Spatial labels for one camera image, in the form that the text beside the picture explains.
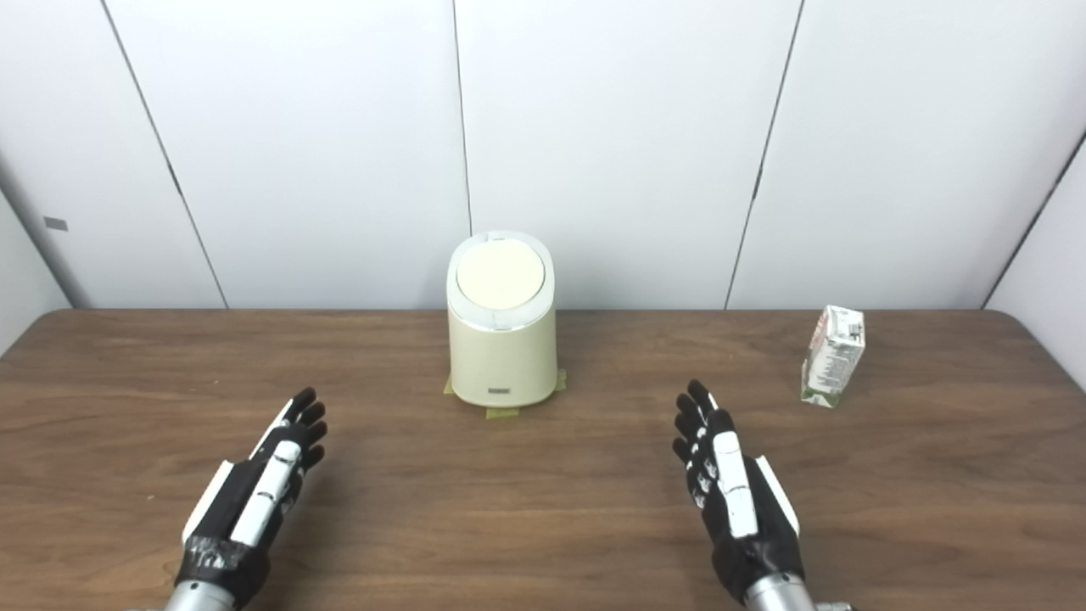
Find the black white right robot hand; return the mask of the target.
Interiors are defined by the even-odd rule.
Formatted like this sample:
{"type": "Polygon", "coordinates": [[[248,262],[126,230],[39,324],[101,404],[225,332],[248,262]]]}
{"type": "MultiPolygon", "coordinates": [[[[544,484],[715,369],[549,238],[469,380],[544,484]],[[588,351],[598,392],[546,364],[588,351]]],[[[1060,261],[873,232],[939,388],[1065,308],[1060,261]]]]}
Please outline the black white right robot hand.
{"type": "Polygon", "coordinates": [[[743,451],[733,418],[697,379],[675,398],[674,425],[722,587],[746,610],[811,610],[798,521],[768,462],[743,451]]]}

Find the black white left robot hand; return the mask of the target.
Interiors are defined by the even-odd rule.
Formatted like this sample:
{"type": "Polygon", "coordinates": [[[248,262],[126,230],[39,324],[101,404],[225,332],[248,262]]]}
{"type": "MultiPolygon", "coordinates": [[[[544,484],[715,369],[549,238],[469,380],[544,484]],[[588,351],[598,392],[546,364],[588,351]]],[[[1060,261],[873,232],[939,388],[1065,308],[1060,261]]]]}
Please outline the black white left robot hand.
{"type": "Polygon", "coordinates": [[[182,531],[167,610],[244,610],[272,573],[272,544],[325,457],[326,407],[314,389],[286,402],[241,462],[220,462],[182,531]]]}

